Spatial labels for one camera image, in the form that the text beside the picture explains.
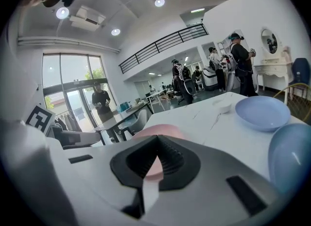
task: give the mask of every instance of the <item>balcony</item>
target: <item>balcony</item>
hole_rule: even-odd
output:
[[[188,40],[208,35],[203,24],[187,27],[170,35],[167,35],[156,42],[146,46],[139,52],[135,53],[124,62],[119,64],[122,73],[126,73],[135,66],[141,64],[145,60],[159,54],[175,45],[184,43]]]

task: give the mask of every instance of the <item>oval mirror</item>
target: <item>oval mirror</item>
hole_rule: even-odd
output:
[[[264,29],[262,31],[261,40],[268,52],[270,52],[271,54],[276,53],[277,51],[276,36],[269,29]]]

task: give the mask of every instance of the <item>air conditioner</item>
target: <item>air conditioner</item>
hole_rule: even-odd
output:
[[[76,16],[70,16],[70,21],[72,21],[71,25],[73,27],[78,27],[91,32],[96,31],[105,19],[105,16],[86,6],[81,6]]]

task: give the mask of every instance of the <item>recessed light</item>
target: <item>recessed light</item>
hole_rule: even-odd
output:
[[[115,28],[115,29],[113,29],[112,31],[111,31],[111,34],[113,35],[113,36],[117,36],[117,35],[119,35],[120,34],[120,29],[118,29],[118,28]]]
[[[205,8],[200,8],[200,9],[196,9],[196,10],[191,11],[191,13],[197,13],[197,12],[201,12],[204,10],[205,10]]]
[[[156,7],[161,7],[161,6],[164,5],[164,3],[165,3],[165,0],[156,0],[155,1],[155,6]]]
[[[68,15],[69,15],[69,9],[67,7],[61,7],[56,12],[56,17],[58,17],[59,19],[65,19],[68,17]]]

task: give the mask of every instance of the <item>light blue plate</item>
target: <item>light blue plate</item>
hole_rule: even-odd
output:
[[[235,111],[243,124],[259,131],[276,131],[291,118],[283,102],[267,96],[245,98],[236,104]]]
[[[288,124],[278,129],[269,146],[269,174],[280,192],[295,191],[311,165],[311,127]]]

